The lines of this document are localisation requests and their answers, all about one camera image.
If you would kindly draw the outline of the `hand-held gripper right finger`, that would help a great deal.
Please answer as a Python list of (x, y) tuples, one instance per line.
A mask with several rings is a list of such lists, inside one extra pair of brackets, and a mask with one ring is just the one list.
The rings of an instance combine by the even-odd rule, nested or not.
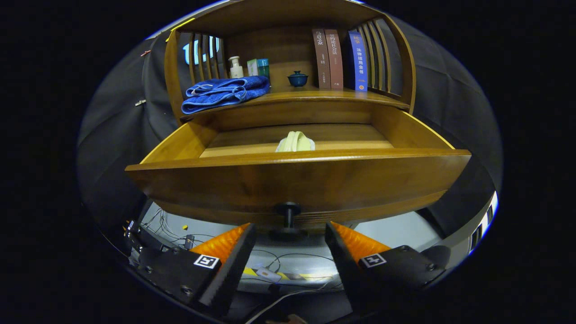
[(334, 221), (325, 224), (325, 241), (355, 315), (407, 310), (446, 271), (443, 259), (408, 245), (389, 247)]

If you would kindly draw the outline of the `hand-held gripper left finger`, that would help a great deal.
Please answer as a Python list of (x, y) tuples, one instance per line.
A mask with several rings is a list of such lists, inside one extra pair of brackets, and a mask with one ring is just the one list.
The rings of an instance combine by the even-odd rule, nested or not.
[(193, 248), (170, 247), (137, 223), (126, 227), (135, 273), (155, 293), (198, 315), (226, 315), (257, 239), (246, 223)]

